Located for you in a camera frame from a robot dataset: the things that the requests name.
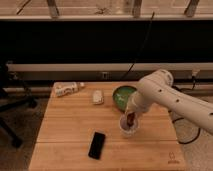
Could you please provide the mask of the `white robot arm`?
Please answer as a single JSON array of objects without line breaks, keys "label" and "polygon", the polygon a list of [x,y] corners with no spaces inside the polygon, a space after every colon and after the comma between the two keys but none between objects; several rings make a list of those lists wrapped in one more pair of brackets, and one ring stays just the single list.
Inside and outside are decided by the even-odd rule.
[{"label": "white robot arm", "polygon": [[142,113],[157,103],[191,121],[213,135],[213,104],[175,90],[173,75],[164,69],[144,76],[128,98],[125,121],[132,127]]}]

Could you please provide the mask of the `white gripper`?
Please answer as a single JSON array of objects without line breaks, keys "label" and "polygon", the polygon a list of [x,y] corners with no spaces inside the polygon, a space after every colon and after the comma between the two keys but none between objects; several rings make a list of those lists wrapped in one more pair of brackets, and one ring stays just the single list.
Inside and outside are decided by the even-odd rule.
[{"label": "white gripper", "polygon": [[149,111],[152,104],[152,100],[135,91],[128,98],[125,115],[135,114],[136,117],[140,117],[143,113]]}]

